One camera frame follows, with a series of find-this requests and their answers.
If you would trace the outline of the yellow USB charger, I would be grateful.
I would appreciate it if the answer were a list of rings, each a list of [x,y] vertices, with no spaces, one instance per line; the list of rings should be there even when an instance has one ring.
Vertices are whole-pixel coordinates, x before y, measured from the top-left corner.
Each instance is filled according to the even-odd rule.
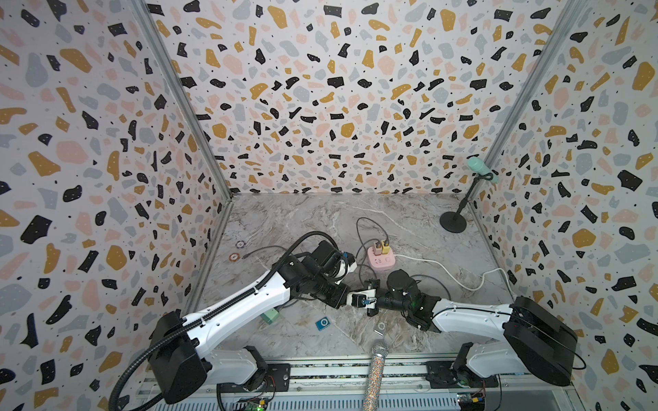
[[[391,252],[390,242],[388,240],[384,240],[381,244],[381,253],[388,254],[390,252]]]

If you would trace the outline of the pink power strip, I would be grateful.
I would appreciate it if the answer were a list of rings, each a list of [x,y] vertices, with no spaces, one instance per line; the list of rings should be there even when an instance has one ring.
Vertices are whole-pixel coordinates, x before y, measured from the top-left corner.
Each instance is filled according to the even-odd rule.
[[[368,265],[375,272],[390,272],[396,265],[396,256],[392,251],[388,254],[373,255],[373,247],[368,248]]]

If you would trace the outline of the green microphone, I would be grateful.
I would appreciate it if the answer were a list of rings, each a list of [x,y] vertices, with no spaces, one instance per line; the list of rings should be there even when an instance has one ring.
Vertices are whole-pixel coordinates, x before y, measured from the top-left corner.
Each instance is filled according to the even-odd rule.
[[[482,176],[493,184],[499,182],[498,176],[478,157],[471,157],[467,161],[467,166],[471,171]]]

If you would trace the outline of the blue mp3 player left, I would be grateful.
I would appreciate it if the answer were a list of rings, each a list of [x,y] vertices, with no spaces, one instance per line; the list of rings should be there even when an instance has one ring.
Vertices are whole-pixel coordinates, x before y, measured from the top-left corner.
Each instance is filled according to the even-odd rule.
[[[329,327],[329,325],[331,325],[331,322],[330,322],[329,318],[323,317],[320,320],[316,321],[315,325],[316,325],[316,328],[321,332],[321,331],[327,329],[327,327]]]

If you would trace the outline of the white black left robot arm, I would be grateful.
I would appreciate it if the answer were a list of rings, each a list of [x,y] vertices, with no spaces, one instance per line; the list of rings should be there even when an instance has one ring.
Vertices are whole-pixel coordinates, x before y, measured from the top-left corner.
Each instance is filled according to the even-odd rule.
[[[268,365],[257,349],[220,351],[219,345],[250,321],[299,296],[340,308],[349,291],[344,279],[356,269],[355,255],[340,250],[329,234],[310,231],[302,235],[253,284],[195,313],[164,315],[149,347],[119,377],[108,408],[120,408],[123,389],[143,363],[149,364],[160,392],[142,404],[142,410],[160,401],[181,402],[207,383],[258,389]]]

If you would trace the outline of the black microphone stand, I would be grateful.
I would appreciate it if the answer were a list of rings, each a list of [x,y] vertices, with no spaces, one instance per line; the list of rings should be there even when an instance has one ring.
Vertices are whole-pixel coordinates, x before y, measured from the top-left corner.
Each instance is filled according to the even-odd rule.
[[[455,233],[459,234],[465,231],[467,227],[467,221],[465,217],[461,214],[461,212],[466,208],[466,206],[469,204],[471,195],[473,194],[476,185],[479,183],[479,181],[484,180],[484,181],[491,181],[493,178],[492,173],[488,173],[484,176],[477,175],[474,179],[474,182],[472,183],[471,187],[469,188],[468,192],[464,195],[462,198],[461,202],[459,203],[459,207],[457,208],[456,212],[444,212],[440,216],[440,226],[445,229],[446,231],[450,233]]]

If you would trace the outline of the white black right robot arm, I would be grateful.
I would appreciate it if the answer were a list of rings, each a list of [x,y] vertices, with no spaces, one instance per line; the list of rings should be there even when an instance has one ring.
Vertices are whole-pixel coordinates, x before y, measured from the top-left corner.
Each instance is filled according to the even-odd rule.
[[[396,270],[385,288],[372,282],[367,310],[402,313],[422,332],[464,333],[476,337],[459,349],[452,365],[457,378],[531,374],[550,385],[570,385],[579,358],[576,332],[533,300],[518,296],[510,304],[455,302],[420,291],[407,272]]]

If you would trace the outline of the glitter silver microphone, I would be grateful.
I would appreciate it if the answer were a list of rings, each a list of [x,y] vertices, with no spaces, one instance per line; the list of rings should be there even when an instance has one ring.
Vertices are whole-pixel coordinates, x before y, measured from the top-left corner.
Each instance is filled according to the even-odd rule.
[[[372,348],[367,389],[363,399],[363,411],[375,411],[379,407],[380,389],[387,355],[388,347],[386,342],[384,340],[375,341]]]

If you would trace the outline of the silver mp3 player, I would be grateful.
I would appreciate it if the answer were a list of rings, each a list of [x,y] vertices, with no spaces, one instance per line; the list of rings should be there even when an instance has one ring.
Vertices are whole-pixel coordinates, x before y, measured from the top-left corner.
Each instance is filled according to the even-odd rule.
[[[379,322],[375,326],[375,332],[380,335],[384,335],[386,333],[386,330],[387,330],[387,326],[384,322]]]

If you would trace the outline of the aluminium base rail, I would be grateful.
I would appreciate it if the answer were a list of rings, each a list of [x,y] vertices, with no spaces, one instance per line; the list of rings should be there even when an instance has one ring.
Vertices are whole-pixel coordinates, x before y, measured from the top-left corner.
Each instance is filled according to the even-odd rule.
[[[368,386],[371,356],[272,360],[267,385],[253,392],[204,385],[174,410],[239,410],[249,399],[266,410],[360,410]],[[389,354],[382,372],[380,410],[582,410],[572,386],[560,388],[531,375],[504,374],[483,388],[429,381],[432,365],[448,354]]]

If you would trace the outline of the green USB charger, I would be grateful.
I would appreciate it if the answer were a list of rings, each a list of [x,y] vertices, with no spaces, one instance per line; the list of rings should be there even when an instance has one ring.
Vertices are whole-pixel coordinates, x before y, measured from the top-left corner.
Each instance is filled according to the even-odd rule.
[[[279,318],[279,310],[276,308],[269,309],[262,313],[261,319],[268,325],[272,325]]]

